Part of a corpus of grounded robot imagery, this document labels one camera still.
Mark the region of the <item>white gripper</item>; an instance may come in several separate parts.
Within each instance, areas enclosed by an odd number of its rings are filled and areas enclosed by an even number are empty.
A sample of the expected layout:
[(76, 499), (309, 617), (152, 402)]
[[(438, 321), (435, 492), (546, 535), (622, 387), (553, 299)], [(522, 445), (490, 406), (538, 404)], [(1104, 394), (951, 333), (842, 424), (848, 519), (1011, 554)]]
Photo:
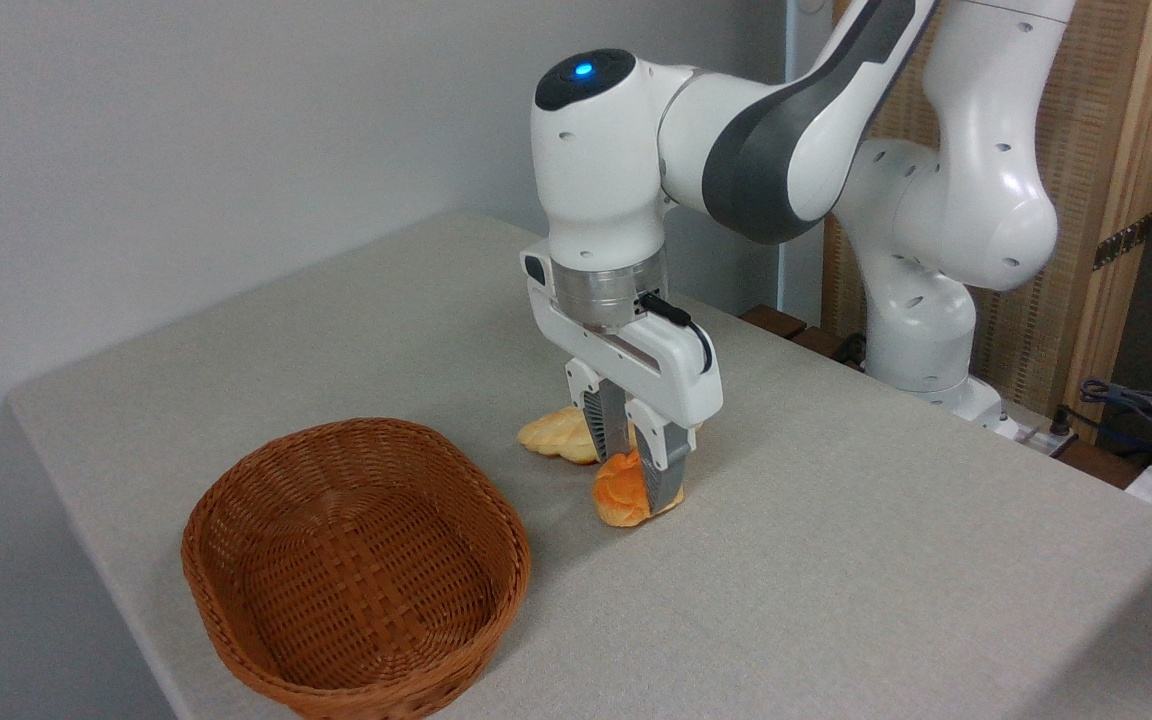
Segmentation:
[[(630, 454), (630, 420), (641, 455), (646, 501), (664, 511), (684, 483), (695, 425), (723, 404), (717, 359), (705, 364), (705, 334), (645, 314), (616, 333), (591, 331), (558, 309), (548, 243), (521, 252), (535, 323), (573, 356), (564, 366), (573, 406), (593, 441), (596, 458)], [(626, 404), (627, 395), (632, 396)]]

